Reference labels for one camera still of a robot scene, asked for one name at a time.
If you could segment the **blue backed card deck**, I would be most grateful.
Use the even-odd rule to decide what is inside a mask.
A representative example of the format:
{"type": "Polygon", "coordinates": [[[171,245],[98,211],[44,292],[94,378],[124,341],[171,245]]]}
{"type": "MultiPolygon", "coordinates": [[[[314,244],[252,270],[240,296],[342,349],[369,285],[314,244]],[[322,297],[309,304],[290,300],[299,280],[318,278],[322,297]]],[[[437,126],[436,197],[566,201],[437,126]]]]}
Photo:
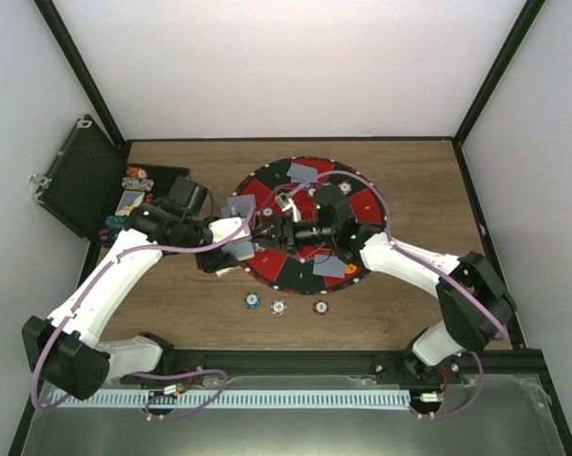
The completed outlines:
{"type": "Polygon", "coordinates": [[[251,259],[256,254],[254,244],[250,241],[229,242],[221,247],[221,251],[237,261],[251,259]]]}

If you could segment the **brown red 100 chip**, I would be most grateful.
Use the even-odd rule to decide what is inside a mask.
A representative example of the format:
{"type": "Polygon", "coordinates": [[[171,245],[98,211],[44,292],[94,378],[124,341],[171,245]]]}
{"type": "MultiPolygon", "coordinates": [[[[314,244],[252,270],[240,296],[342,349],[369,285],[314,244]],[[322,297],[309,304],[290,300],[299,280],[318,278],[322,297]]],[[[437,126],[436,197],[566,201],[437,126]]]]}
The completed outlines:
{"type": "Polygon", "coordinates": [[[265,207],[262,209],[262,215],[266,218],[270,218],[273,215],[273,209],[271,207],[265,207]]]}

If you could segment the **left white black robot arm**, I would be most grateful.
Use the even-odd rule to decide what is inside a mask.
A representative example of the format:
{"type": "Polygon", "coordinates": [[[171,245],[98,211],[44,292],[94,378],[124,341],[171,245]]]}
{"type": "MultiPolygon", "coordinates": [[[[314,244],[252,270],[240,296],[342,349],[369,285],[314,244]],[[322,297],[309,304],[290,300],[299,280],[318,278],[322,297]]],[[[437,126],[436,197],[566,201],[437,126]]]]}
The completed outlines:
{"type": "Polygon", "coordinates": [[[101,336],[134,285],[164,254],[218,254],[222,246],[251,237],[256,212],[251,198],[230,218],[198,220],[206,188],[177,178],[170,192],[130,211],[123,230],[83,284],[44,319],[33,316],[22,328],[32,372],[30,399],[39,399],[42,382],[84,400],[103,384],[127,375],[146,375],[157,384],[176,372],[169,345],[154,334],[102,342],[101,336]]]}

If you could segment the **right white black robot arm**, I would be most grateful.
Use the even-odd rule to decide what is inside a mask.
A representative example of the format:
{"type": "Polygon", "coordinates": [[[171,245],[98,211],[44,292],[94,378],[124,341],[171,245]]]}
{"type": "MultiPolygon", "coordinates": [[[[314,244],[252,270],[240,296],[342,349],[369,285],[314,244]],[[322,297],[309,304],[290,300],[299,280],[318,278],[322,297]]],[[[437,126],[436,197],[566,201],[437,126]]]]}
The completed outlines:
{"type": "Polygon", "coordinates": [[[496,338],[507,339],[507,322],[516,305],[487,258],[438,254],[396,240],[388,223],[361,222],[335,186],[313,194],[317,216],[296,216],[293,197],[278,196],[285,215],[263,221],[253,231],[261,247],[294,254],[308,246],[324,246],[346,263],[393,276],[432,295],[442,319],[421,331],[407,346],[403,365],[407,377],[424,383],[452,355],[480,352],[496,338]]]}

